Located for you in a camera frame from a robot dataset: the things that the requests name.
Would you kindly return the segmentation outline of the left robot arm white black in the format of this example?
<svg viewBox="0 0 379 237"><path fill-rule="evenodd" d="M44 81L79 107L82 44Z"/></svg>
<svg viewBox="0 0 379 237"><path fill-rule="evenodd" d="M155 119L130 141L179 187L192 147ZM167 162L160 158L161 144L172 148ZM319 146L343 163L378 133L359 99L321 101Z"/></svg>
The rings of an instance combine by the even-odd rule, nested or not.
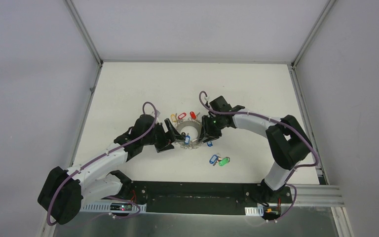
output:
<svg viewBox="0 0 379 237"><path fill-rule="evenodd" d="M38 196L38 203L47 211L48 225L70 222L90 202L108 196L128 198L131 187L117 167L140 154L144 146L153 145L160 153L173 149L174 142L184 140L170 119L157 122L154 116L143 114L114 139L116 147L84 164L52 169Z"/></svg>

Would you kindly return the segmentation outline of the blue tagged key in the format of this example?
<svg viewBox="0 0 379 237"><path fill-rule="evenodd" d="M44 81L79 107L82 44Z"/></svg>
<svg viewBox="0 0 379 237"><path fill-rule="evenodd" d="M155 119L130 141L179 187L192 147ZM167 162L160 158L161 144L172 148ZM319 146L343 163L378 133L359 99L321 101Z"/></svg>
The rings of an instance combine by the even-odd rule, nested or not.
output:
<svg viewBox="0 0 379 237"><path fill-rule="evenodd" d="M209 163L214 166L218 162L219 158L220 157L217 154L214 154L209 159Z"/></svg>

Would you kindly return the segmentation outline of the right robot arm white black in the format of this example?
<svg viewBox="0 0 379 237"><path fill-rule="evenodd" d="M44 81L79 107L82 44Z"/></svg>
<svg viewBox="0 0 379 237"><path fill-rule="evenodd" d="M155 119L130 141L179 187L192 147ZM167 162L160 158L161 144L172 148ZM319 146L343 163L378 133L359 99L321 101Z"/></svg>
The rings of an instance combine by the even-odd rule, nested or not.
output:
<svg viewBox="0 0 379 237"><path fill-rule="evenodd" d="M243 129L267 139L274 163L260 182L257 195L252 199L273 202L280 196L295 169L314 149L299 122L294 116L273 118L254 113L241 105L231 106L223 96L208 101L206 93L200 92L199 100L208 115L202 117L199 141L209 143L222 136L224 128Z"/></svg>

